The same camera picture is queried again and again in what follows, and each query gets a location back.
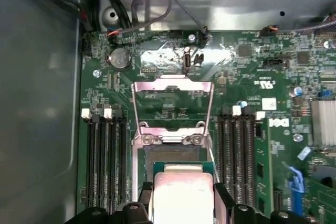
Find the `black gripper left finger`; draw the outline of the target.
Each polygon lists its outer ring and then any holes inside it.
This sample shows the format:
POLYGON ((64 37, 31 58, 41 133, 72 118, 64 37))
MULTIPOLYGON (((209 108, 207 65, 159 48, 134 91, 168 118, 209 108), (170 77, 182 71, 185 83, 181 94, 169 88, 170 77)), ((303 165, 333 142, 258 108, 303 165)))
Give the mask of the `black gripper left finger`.
POLYGON ((109 214, 104 208, 89 207, 81 213, 75 215, 66 223, 82 224, 136 224, 153 223, 149 217, 150 197, 153 191, 152 182, 144 182, 138 201, 129 202, 122 206, 121 210, 116 210, 109 214))

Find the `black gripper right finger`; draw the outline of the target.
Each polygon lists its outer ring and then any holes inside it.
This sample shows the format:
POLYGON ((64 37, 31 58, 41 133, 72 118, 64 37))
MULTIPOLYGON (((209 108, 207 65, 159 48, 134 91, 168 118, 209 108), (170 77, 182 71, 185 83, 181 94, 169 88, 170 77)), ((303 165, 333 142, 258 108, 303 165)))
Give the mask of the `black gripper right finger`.
POLYGON ((221 224, 309 224, 310 221, 291 211, 274 211, 266 217, 249 205, 237 204, 223 183, 214 184, 214 220, 221 224))

